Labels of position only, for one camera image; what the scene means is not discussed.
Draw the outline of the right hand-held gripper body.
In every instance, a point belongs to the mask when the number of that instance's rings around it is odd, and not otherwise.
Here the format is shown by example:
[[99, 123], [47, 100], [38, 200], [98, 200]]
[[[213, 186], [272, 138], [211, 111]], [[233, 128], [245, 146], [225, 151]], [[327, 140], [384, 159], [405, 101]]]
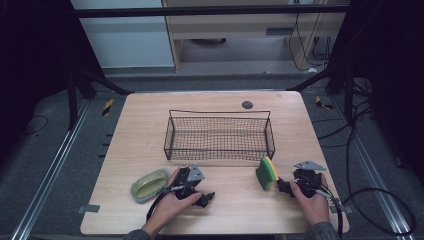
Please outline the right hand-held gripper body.
[[297, 182], [301, 192], [311, 198], [316, 193], [326, 194], [322, 187], [321, 176], [326, 168], [313, 161], [304, 161], [294, 165], [296, 170], [293, 172], [294, 179]]

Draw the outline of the person's left hand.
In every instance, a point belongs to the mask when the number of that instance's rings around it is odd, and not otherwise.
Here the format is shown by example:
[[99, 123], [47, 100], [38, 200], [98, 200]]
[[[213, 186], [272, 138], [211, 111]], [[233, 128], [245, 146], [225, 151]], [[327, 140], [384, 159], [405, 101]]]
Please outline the person's left hand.
[[173, 192], [167, 193], [157, 204], [151, 217], [143, 225], [142, 230], [151, 238], [155, 238], [159, 232], [185, 209], [196, 203], [202, 194], [194, 193], [184, 199], [178, 199]]

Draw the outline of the black horizontal frame bar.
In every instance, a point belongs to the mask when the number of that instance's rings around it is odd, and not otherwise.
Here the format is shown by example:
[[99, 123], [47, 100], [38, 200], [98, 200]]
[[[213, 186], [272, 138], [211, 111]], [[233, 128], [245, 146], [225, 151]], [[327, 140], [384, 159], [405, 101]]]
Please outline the black horizontal frame bar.
[[156, 17], [244, 14], [341, 13], [349, 5], [251, 5], [74, 10], [79, 18]]

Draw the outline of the dark curtain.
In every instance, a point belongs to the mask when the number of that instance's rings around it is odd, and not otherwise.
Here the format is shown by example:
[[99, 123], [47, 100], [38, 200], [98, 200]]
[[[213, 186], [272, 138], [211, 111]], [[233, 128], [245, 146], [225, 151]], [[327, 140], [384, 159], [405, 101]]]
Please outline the dark curtain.
[[43, 98], [67, 88], [70, 62], [101, 76], [71, 0], [0, 0], [0, 166]]
[[336, 40], [402, 163], [424, 185], [424, 0], [351, 0]]

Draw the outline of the black and yellow tape strip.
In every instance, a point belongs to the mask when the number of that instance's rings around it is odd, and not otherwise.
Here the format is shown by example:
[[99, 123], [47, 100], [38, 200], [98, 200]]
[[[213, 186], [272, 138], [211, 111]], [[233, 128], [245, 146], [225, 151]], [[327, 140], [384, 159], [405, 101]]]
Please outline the black and yellow tape strip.
[[316, 96], [315, 103], [318, 107], [332, 110], [334, 108], [331, 99], [328, 96]]
[[104, 106], [103, 111], [102, 111], [102, 116], [107, 116], [108, 115], [108, 113], [110, 112], [110, 109], [111, 109], [113, 103], [114, 103], [114, 99], [108, 99], [106, 101], [105, 106]]

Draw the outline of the black wire mesh basket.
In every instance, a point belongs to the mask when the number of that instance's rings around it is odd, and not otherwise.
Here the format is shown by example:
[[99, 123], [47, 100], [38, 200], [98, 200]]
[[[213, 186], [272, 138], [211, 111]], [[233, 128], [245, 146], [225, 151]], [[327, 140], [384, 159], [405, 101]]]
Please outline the black wire mesh basket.
[[168, 160], [272, 158], [270, 111], [170, 110], [164, 141]]

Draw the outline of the green soap dish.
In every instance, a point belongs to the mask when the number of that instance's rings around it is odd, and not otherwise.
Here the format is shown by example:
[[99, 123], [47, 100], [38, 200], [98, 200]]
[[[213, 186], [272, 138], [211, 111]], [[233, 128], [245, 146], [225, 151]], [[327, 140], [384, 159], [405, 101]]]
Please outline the green soap dish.
[[144, 204], [155, 198], [167, 187], [169, 177], [168, 170], [158, 169], [139, 178], [130, 188], [133, 200], [139, 204]]

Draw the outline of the grey tape patch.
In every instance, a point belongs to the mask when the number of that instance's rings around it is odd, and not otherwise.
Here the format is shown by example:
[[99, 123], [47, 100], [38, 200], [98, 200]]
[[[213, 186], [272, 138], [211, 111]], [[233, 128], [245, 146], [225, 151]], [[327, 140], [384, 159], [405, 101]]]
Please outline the grey tape patch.
[[84, 214], [86, 212], [97, 213], [99, 209], [100, 209], [99, 205], [87, 204], [87, 205], [79, 206], [77, 209], [77, 212], [80, 214]]

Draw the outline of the metal floor rail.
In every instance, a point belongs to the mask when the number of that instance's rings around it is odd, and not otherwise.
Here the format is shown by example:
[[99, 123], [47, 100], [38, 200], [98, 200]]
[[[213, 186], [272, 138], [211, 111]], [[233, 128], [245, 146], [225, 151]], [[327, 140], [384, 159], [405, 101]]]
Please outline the metal floor rail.
[[56, 179], [65, 163], [71, 148], [74, 145], [76, 137], [86, 119], [88, 109], [91, 105], [89, 100], [83, 100], [80, 109], [77, 112], [77, 120], [67, 131], [55, 157], [52, 160], [42, 182], [40, 183], [29, 207], [21, 218], [19, 224], [13, 231], [10, 240], [27, 240], [33, 226], [35, 225], [41, 210], [43, 209], [47, 198], [56, 182]]
[[393, 232], [396, 234], [397, 239], [415, 240], [412, 233], [414, 224], [408, 222], [408, 220], [412, 219], [412, 214], [406, 216], [402, 213], [406, 207], [403, 206], [400, 200], [396, 200], [395, 195], [389, 191], [386, 183], [383, 181], [383, 178], [378, 173], [377, 168], [372, 163], [370, 155], [366, 151], [366, 148], [358, 134], [350, 138], [349, 146], [352, 146], [355, 150], [357, 158], [364, 169], [371, 188], [376, 194], [382, 210], [385, 213]]

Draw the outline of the black metal stand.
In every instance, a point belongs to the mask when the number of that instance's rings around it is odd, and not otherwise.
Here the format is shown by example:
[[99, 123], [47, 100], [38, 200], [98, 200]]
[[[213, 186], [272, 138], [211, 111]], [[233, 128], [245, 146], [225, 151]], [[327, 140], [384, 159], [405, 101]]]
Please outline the black metal stand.
[[84, 99], [93, 99], [96, 96], [96, 91], [91, 84], [92, 81], [97, 82], [120, 95], [132, 94], [132, 91], [113, 84], [103, 76], [96, 75], [87, 69], [74, 68], [70, 71], [69, 76], [67, 77], [69, 130], [72, 130], [76, 126], [78, 120], [76, 91], [79, 90]]
[[353, 70], [348, 64], [333, 63], [330, 64], [323, 71], [315, 74], [306, 81], [288, 88], [288, 91], [301, 92], [307, 87], [317, 83], [318, 81], [328, 78], [329, 81], [325, 87], [325, 91], [330, 94], [339, 93], [344, 91], [344, 115], [348, 120], [353, 117], [353, 85], [354, 76]]

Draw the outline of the white cabinet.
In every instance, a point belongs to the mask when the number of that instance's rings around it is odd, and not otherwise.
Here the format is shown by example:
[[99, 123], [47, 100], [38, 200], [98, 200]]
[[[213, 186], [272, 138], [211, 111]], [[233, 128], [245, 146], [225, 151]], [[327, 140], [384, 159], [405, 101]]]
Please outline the white cabinet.
[[[71, 0], [76, 10], [161, 7], [161, 0]], [[103, 69], [173, 67], [164, 17], [81, 18]]]

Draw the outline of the green and yellow sponge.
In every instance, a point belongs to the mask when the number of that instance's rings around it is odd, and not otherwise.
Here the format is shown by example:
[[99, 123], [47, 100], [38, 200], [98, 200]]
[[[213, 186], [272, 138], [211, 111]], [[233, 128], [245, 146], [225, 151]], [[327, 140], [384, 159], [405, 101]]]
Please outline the green and yellow sponge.
[[260, 160], [259, 167], [255, 170], [255, 173], [258, 182], [264, 191], [269, 191], [272, 184], [279, 179], [276, 168], [268, 156], [265, 156]]

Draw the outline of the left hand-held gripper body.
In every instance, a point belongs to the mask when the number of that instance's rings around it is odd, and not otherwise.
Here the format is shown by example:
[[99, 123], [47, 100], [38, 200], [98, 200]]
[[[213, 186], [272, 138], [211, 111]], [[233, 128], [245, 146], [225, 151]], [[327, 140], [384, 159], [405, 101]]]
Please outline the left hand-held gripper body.
[[185, 199], [196, 193], [195, 187], [204, 178], [205, 176], [196, 164], [181, 168], [174, 179], [172, 190], [178, 199]]

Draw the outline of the person's right hand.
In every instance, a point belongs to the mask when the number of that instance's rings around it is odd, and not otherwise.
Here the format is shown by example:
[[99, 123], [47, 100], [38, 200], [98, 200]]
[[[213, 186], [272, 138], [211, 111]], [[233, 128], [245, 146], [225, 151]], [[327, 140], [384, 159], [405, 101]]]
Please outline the person's right hand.
[[325, 197], [315, 194], [313, 197], [308, 198], [302, 193], [297, 183], [291, 181], [290, 186], [292, 193], [300, 205], [303, 215], [310, 226], [330, 221], [329, 204]]

